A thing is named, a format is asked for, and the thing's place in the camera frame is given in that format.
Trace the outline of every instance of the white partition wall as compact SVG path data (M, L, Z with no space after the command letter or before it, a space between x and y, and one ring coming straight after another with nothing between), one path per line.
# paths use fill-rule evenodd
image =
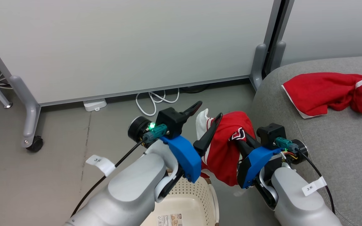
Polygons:
M0 58L41 105L229 80L250 74L272 5L0 0Z
M362 56L362 1L290 1L284 19L286 43L281 65L295 62Z

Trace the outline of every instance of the red cloth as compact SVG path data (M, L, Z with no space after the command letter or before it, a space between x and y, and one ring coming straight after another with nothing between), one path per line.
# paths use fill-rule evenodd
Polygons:
M362 75L343 73L300 74L282 86L303 118L327 113L327 108L348 106L362 113Z
M252 123L244 112L235 111L225 114L206 152L207 165L202 162L202 169L208 169L217 179L229 186L238 184L237 164L240 160L240 152L234 140L246 141L244 131L255 137ZM208 177L204 173L201 173L201 176Z

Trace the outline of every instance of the basket sticker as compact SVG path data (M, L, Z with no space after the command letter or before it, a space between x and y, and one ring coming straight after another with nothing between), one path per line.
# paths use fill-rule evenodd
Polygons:
M157 217L157 226L183 226L181 213Z

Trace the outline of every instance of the gray floor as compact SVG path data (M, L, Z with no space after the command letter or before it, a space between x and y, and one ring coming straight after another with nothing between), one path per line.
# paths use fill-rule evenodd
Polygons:
M0 226L62 225L102 176L96 167L85 165L85 160L96 154L118 161L134 145L127 137L127 128L141 112L133 97L111 99L99 112L86 112L79 103L45 107L38 126L44 147L38 153L29 153L20 147L25 109L11 90L4 93L14 105L3 109L0 103ZM214 117L219 112L247 111L253 96L251 85L243 83L198 94L181 93L176 103L158 104L158 110L169 106L184 110L202 100L201 110L208 108ZM141 99L140 104L145 111L153 109L150 99ZM182 135L191 142L196 140L194 117L184 125ZM116 172L143 151L138 148ZM255 189L236 197L233 188L212 181L219 199L220 225L278 225Z

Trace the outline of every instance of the white label tag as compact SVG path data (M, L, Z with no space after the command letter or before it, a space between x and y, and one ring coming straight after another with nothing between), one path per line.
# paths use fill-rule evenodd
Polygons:
M314 193L316 190L325 186L326 186L326 181L323 178L323 176L321 176L318 180L304 186L302 190L305 196L309 196L310 194Z
M115 170L115 165L110 160L106 159L105 157L100 157L97 155L92 155L88 160L86 160L86 163L97 166L105 176L110 175Z
M158 216L157 226L182 226L182 215L178 213Z

